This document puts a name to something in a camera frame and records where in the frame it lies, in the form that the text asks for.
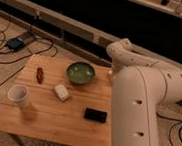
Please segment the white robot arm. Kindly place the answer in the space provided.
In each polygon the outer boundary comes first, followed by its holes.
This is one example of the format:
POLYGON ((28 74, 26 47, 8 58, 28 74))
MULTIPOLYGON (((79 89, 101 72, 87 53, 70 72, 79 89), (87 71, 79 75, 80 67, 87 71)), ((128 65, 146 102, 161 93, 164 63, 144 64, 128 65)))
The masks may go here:
POLYGON ((127 39, 106 52, 113 72, 111 146, 160 146, 156 108, 182 99, 182 69, 134 53, 127 39))

